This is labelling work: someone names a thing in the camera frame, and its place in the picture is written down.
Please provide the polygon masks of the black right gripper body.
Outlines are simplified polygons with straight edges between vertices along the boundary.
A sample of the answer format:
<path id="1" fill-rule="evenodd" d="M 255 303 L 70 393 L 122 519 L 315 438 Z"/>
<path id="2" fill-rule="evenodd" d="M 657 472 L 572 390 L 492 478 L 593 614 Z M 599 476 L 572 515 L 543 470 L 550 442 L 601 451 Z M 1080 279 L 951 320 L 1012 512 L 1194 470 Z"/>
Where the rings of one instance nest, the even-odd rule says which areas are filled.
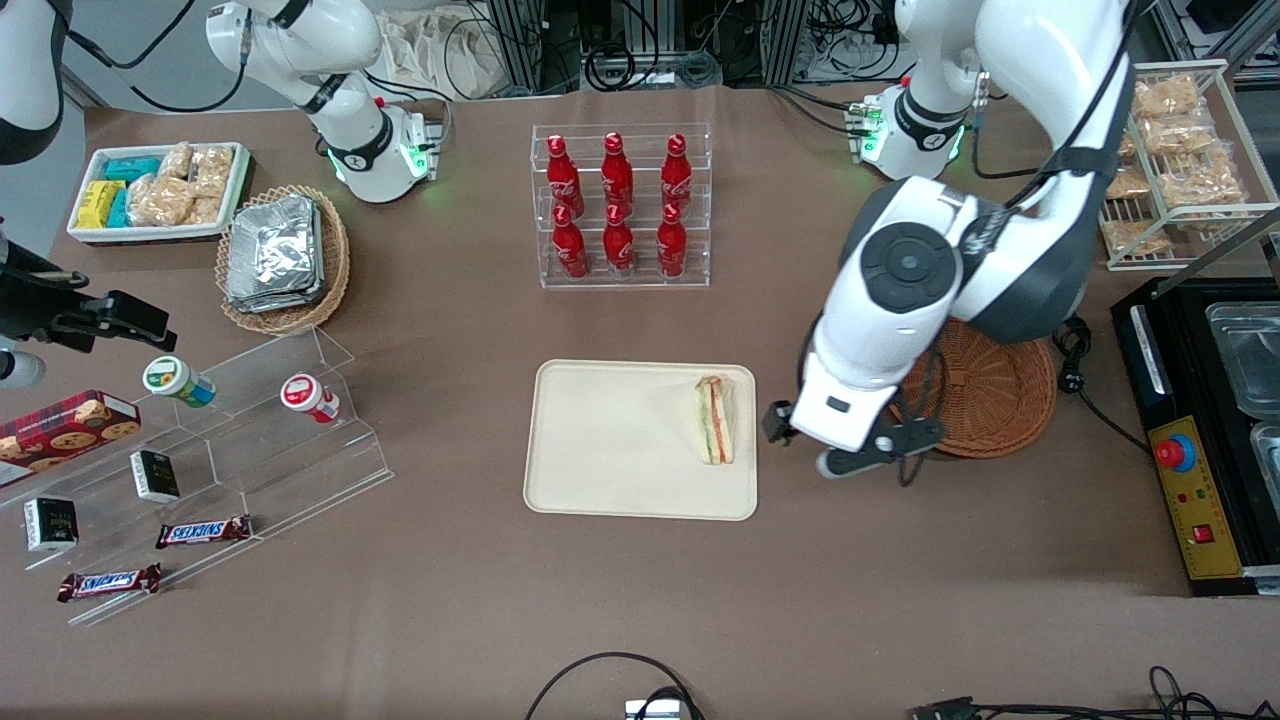
<path id="1" fill-rule="evenodd" d="M 47 259 L 4 238 L 1 242 L 1 333 L 15 342 L 92 346 L 95 338 L 58 329 L 58 318 L 77 316 L 90 297 L 90 278 L 65 272 Z"/>

